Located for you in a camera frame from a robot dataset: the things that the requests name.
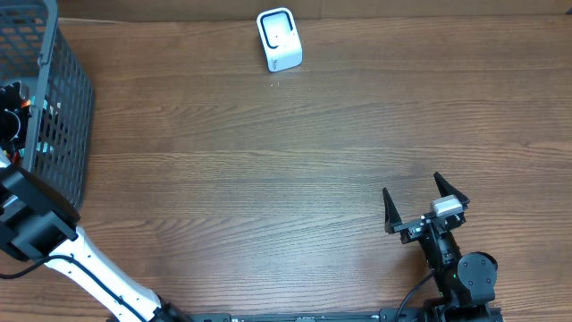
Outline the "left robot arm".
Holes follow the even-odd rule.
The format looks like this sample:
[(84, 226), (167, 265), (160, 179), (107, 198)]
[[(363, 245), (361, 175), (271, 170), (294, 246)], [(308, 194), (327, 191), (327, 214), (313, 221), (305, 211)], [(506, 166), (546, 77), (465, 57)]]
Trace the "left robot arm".
[(188, 321), (189, 317), (121, 271), (78, 225), (76, 208), (34, 174), (1, 156), (1, 251), (66, 275), (99, 301), (116, 321)]

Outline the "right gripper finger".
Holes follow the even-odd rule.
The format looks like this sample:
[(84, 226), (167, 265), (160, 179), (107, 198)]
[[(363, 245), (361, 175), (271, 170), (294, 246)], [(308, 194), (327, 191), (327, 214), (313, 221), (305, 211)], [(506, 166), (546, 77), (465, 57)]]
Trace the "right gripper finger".
[(466, 207), (470, 203), (470, 199), (453, 187), (439, 172), (435, 172), (433, 178), (442, 198), (452, 195), (458, 199), (463, 207)]
[(387, 188), (383, 188), (383, 202), (385, 232), (396, 233), (396, 228), (402, 224), (402, 221)]

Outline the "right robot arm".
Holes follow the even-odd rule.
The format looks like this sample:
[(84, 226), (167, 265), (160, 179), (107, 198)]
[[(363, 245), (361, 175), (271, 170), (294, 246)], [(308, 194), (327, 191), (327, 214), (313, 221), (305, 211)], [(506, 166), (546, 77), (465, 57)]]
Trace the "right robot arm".
[[(392, 197), (383, 189), (384, 230), (399, 234), (403, 244), (418, 242), (429, 266), (429, 274), (418, 282), (396, 309), (381, 309), (381, 321), (502, 321), (500, 309), (492, 309), (498, 262), (481, 251), (463, 255), (452, 231), (465, 222), (470, 199), (439, 173), (433, 178), (440, 197), (430, 211), (418, 219), (403, 222)], [(440, 296), (424, 301), (421, 308), (406, 306), (416, 292), (433, 279)]]

